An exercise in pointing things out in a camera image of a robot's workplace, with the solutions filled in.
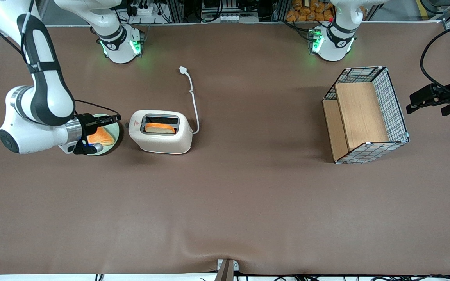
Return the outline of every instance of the brown tablecloth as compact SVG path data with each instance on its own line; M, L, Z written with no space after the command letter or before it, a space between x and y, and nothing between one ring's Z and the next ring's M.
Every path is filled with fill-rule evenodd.
M153 27L143 57L117 65L87 28L51 28L75 98L123 121L193 120L186 66L201 132L185 155L142 152L127 131L103 157L0 143L0 274L203 272L218 258L250 274L450 274L450 116L406 115L410 144L336 165L320 102L344 68L385 65L405 110L442 30L367 23L345 59L324 62L284 25ZM450 34L425 66L450 81ZM7 91L31 83L0 41L0 125Z

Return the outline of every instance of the plate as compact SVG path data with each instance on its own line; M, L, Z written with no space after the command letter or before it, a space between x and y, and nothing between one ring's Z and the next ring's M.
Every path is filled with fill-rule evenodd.
M107 114L93 114L93 117L102 117L102 116L108 116ZM104 126L104 129L107 131L107 133L111 134L111 136L114 138L114 144L112 144L111 146L104 146L104 149L102 149L102 151L97 152L97 153L93 153L93 154L88 154L88 155L102 155L104 153L109 152L117 143L119 140L119 123L114 123L114 124L109 124L107 126Z

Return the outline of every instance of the wooden shelf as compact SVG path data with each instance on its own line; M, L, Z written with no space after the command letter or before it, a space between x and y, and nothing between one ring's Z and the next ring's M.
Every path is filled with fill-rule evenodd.
M345 130L341 121L341 113L337 100L322 101L324 108L325 122L329 132L329 141L331 143L332 158L336 162L348 153L346 144Z
M334 87L348 150L364 142L388 142L373 83L338 83Z
M388 142L373 83L337 83L337 100L323 100L327 131L336 162L365 142Z

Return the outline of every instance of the bread slice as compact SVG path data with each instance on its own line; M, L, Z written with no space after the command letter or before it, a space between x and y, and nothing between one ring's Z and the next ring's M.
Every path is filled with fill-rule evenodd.
M88 135L87 139L90 144L101 144L102 146L111 146L116 142L104 127L98 127L96 133Z
M161 123L147 123L145 124L145 132L147 133L171 133L175 134L177 131L173 126Z

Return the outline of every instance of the green led light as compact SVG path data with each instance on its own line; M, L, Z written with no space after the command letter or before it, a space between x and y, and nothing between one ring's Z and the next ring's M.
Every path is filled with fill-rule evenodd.
M322 46L323 42L324 42L324 37L320 36L319 39L317 39L317 41L315 41L315 43L314 43L313 51L318 52L320 50L320 47Z
M104 50L104 54L107 55L107 50L105 50L104 43L100 41L100 45L102 45L102 49Z
M139 42L130 40L130 45L132 46L132 49L133 49L134 53L140 53L141 48L140 48L140 43Z
M352 38L350 43L348 43L348 49L346 50L346 52L350 52L350 49L352 48L352 43L354 42L354 39Z

